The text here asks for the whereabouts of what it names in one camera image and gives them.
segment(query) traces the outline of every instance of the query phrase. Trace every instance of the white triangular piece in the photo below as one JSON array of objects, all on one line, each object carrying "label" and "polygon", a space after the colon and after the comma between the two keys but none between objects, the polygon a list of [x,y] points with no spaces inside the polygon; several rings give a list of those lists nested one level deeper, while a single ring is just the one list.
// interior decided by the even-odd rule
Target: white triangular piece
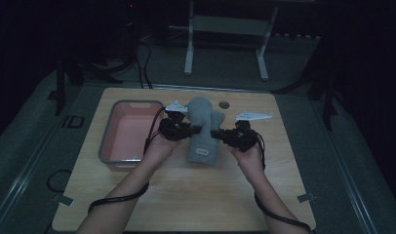
[{"label": "white triangular piece", "polygon": [[167,107],[165,107],[168,111],[179,111],[179,112],[188,112],[188,107],[184,107],[176,100]]},{"label": "white triangular piece", "polygon": [[269,118],[272,118],[272,115],[247,111],[243,111],[241,114],[235,116],[235,120],[260,120]]}]

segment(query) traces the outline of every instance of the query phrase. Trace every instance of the gray carpet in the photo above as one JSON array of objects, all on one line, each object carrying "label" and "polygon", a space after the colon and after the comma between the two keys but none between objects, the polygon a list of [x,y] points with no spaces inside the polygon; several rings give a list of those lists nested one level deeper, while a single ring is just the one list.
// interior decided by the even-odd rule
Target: gray carpet
[{"label": "gray carpet", "polygon": [[[271,76],[266,82],[259,80],[255,54],[248,49],[196,48],[193,73],[185,77],[185,48],[152,45],[147,72],[156,88],[171,85],[267,93],[299,77],[315,44],[307,39],[274,38],[265,55]],[[141,47],[140,60],[147,55]],[[116,77],[125,83],[114,87],[139,86],[134,68]],[[97,79],[88,79],[82,88],[68,85],[67,106],[55,117],[56,104],[46,100],[55,84],[53,74],[46,78],[0,138],[0,205],[29,158],[37,154],[39,159],[22,196],[8,211],[1,233],[57,233],[50,228],[58,206],[51,199],[57,193],[47,187],[46,180],[57,170],[72,170],[100,95],[112,86]],[[308,100],[307,89],[308,85],[276,97],[306,190],[317,197],[311,201],[316,232],[396,233],[395,201],[354,121],[335,103],[338,115],[332,119],[333,131],[328,132],[320,120],[323,103]],[[85,117],[82,128],[63,127],[66,116]],[[348,169],[348,180],[340,162]],[[62,189],[67,179],[67,174],[58,174],[52,185]],[[371,230],[355,210],[358,200],[352,196],[357,193],[346,189],[352,184],[372,220]]]}]

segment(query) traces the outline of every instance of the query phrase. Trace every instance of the black strap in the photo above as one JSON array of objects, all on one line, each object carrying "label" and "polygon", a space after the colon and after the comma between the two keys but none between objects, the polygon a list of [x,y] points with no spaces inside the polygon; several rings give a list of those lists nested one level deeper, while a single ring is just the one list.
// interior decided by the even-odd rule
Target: black strap
[{"label": "black strap", "polygon": [[103,199],[96,200],[89,206],[88,213],[90,213],[94,207],[97,207],[100,205],[110,204],[110,203],[127,202],[130,200],[134,200],[134,199],[140,197],[141,195],[143,195],[146,192],[148,187],[149,187],[149,182],[142,188],[141,191],[139,191],[137,193],[134,193],[134,194],[131,194],[128,196],[123,196],[123,197],[103,198]]},{"label": "black strap", "polygon": [[289,224],[294,225],[294,226],[302,227],[302,228],[304,228],[305,230],[307,230],[308,233],[311,233],[311,228],[310,228],[310,226],[309,226],[308,224],[306,224],[306,223],[304,223],[304,222],[297,221],[297,220],[293,220],[293,219],[290,219],[290,218],[282,217],[282,216],[279,216],[279,215],[277,215],[277,214],[274,214],[274,213],[270,212],[270,211],[262,204],[262,202],[259,200],[259,198],[258,198],[258,196],[257,196],[256,193],[254,194],[254,196],[255,196],[255,198],[256,198],[257,206],[259,207],[260,210],[262,210],[262,212],[263,212],[265,215],[270,216],[270,217],[272,217],[272,218],[274,218],[274,219],[276,219],[276,220],[289,223]]}]

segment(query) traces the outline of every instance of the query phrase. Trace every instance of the forearm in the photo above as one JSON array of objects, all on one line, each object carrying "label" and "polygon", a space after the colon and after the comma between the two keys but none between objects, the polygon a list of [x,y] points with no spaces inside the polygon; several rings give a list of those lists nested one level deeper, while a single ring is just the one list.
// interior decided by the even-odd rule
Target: forearm
[{"label": "forearm", "polygon": [[[292,212],[287,208],[283,201],[278,196],[277,192],[268,181],[267,178],[261,179],[258,182],[252,183],[252,186],[263,204],[263,206],[270,212],[281,217],[297,220]],[[307,231],[304,228],[291,225],[289,223],[272,218],[269,215],[263,214],[265,221],[272,234],[281,233],[295,233],[305,234]]]},{"label": "forearm", "polygon": [[[142,190],[153,175],[153,170],[139,164],[105,198],[135,194]],[[78,233],[122,233],[138,199],[100,205],[93,208],[78,229]]]}]

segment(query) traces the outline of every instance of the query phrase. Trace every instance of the plastic bin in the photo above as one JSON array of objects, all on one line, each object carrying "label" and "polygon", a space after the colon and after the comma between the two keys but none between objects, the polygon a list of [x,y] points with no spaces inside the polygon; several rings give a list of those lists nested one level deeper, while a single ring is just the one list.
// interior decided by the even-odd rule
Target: plastic bin
[{"label": "plastic bin", "polygon": [[100,160],[111,171],[127,171],[140,162],[153,119],[163,106],[158,100],[120,100],[113,105],[99,149]]}]

